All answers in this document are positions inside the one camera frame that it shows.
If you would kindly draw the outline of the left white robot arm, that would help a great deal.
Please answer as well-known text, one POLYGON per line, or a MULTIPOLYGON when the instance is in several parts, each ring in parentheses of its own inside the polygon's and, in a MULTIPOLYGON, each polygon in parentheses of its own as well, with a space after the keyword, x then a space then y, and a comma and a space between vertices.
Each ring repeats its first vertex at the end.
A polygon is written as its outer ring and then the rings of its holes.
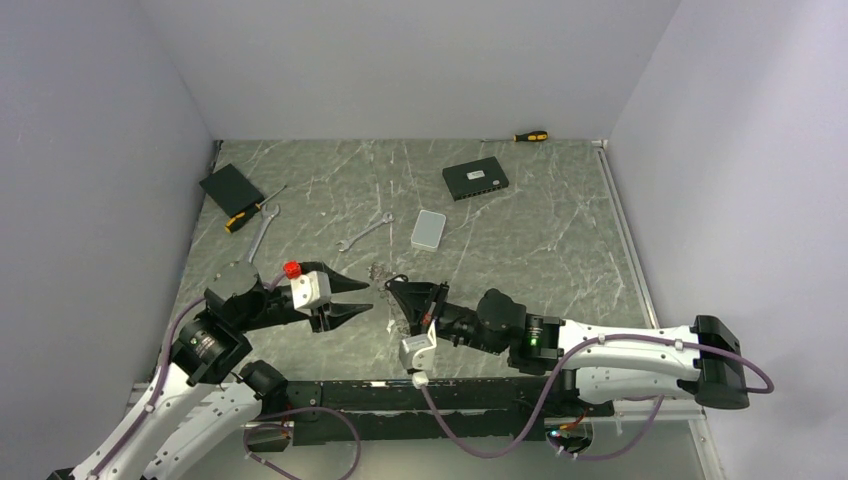
POLYGON ((248 333, 301 321, 329 332, 371 308, 335 304, 332 295, 367 286, 316 261, 288 262, 270 284, 248 261, 222 267, 195 301, 195 317, 169 327, 153 379, 119 425, 51 478, 175 478, 242 424, 279 417, 294 393, 275 367, 246 361, 248 333))

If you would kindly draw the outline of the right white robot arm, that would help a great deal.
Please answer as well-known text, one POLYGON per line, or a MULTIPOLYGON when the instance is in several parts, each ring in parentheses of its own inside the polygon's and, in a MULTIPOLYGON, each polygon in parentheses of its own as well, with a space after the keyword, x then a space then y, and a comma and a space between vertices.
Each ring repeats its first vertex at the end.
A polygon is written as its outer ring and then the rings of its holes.
POLYGON ((551 388, 557 411, 574 415, 586 405, 659 395, 690 396, 722 410, 749 406, 741 343, 717 317, 691 326, 639 329, 591 325, 530 313, 497 290, 474 309, 449 302, 445 283, 388 280, 386 290, 409 324, 399 358, 416 385, 425 384, 440 341, 492 355, 527 375, 560 372, 551 388))

